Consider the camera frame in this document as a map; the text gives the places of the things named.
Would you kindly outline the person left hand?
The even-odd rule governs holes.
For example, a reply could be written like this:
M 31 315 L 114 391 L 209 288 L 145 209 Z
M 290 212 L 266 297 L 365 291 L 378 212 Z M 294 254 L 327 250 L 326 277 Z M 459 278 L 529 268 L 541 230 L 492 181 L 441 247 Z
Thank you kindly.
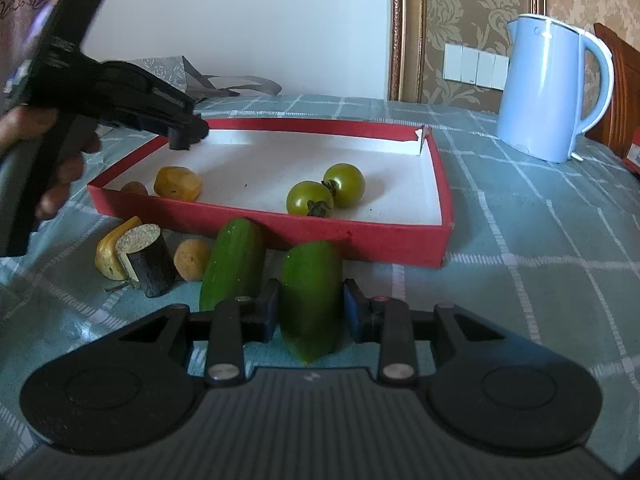
M 53 128 L 58 119 L 56 110 L 17 106 L 1 116 L 1 154 L 18 141 L 38 138 Z M 70 185 L 78 181 L 85 169 L 85 154 L 94 154 L 101 149 L 101 140 L 95 132 L 75 154 L 62 160 L 55 176 L 40 198 L 35 214 L 40 221 L 51 220 L 70 198 Z

